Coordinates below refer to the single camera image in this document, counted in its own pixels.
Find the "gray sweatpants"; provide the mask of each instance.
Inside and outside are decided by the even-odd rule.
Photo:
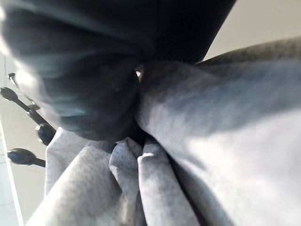
[[[58,131],[28,225],[299,225],[301,38],[197,66],[144,66],[137,113],[155,139]]]

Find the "gray fabric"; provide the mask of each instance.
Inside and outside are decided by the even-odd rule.
[[[199,64],[199,66],[216,66],[217,64],[229,64],[233,62],[244,61],[292,59],[301,59],[301,37],[277,40],[269,43],[250,46],[244,49],[234,50],[202,62]]]
[[[299,225],[301,61],[289,51],[145,65],[137,120],[160,144],[61,131],[47,150],[52,189],[28,225]]]

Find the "black fabric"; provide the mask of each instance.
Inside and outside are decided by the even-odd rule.
[[[82,137],[120,140],[135,125],[152,60],[203,59],[234,0],[1,0],[1,35],[20,89]]]

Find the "white wall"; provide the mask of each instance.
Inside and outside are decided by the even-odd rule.
[[[237,0],[205,59],[301,35],[301,0]]]
[[[0,71],[3,78],[9,72],[15,71],[15,66],[10,59],[6,59],[4,65],[4,70]],[[29,104],[29,101],[9,81],[6,83],[9,88],[18,93],[22,101]],[[38,141],[35,134],[36,124],[24,110],[0,97],[0,115],[8,150],[18,147],[25,148],[35,153],[38,158],[45,159],[46,146]],[[26,221],[43,199],[45,169],[37,166],[12,164],[12,171],[23,220]]]
[[[300,21],[301,0],[238,0],[206,58],[270,40],[301,36]],[[11,71],[14,67],[7,61],[5,74]],[[2,98],[0,113],[8,149],[27,148],[44,159],[45,147],[37,141],[32,120]],[[13,173],[23,218],[27,220],[42,200],[44,169],[13,166]]]
[[[6,157],[0,122],[0,225],[18,226],[23,222],[11,167]]]

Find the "black knob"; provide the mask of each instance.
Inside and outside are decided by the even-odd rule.
[[[10,88],[1,87],[1,96],[3,96],[6,100],[16,102],[19,100],[17,94]]]
[[[40,109],[40,107],[37,106],[36,104],[28,105],[28,107],[30,110],[35,111],[35,112]]]
[[[11,83],[13,83],[18,88],[18,85],[16,83],[16,74],[15,73],[9,73],[8,79],[11,81]]]
[[[34,153],[23,148],[14,148],[8,152],[9,159],[19,165],[30,166],[37,165],[45,167],[45,161],[38,159]]]
[[[39,141],[48,146],[55,136],[56,130],[49,124],[43,123],[36,127]]]

